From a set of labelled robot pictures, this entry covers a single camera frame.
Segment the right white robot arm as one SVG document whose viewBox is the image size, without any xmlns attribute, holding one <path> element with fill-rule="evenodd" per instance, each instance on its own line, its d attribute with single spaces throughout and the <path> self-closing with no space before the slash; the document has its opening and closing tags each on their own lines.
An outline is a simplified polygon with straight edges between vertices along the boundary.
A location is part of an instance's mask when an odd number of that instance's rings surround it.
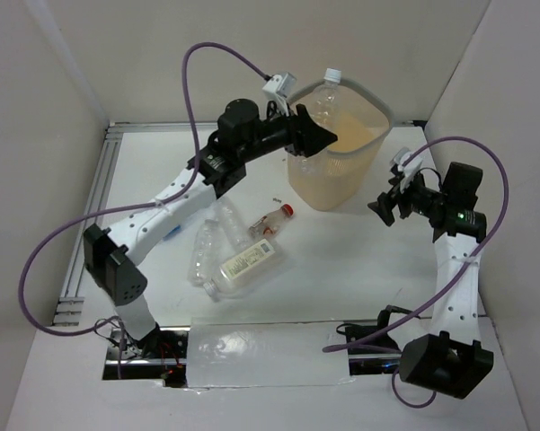
<svg viewBox="0 0 540 431">
<path fill-rule="evenodd" d="M 392 169 L 391 188 L 369 204 L 386 225 L 393 211 L 425 216 L 433 229 L 437 260 L 436 294 L 426 334 L 403 346 L 400 379 L 456 399 L 464 399 L 492 370 L 494 355 L 482 347 L 477 322 L 478 278 L 486 236 L 484 214 L 475 211 L 482 170 L 451 163 L 437 190 L 421 172 L 406 176 Z"/>
</svg>

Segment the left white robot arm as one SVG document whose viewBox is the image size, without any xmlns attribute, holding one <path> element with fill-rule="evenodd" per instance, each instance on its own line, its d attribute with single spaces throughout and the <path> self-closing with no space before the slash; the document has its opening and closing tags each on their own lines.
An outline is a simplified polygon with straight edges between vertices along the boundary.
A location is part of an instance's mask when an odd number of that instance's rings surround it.
<svg viewBox="0 0 540 431">
<path fill-rule="evenodd" d="M 147 279 L 138 268 L 156 244 L 242 180 L 248 162 L 279 149 L 310 157 L 337 139 L 303 104 L 262 119 L 254 101 L 230 101 L 207 144 L 147 209 L 131 210 L 108 228 L 92 224 L 84 231 L 84 267 L 110 298 L 131 352 L 148 358 L 166 341 L 147 306 Z"/>
</svg>

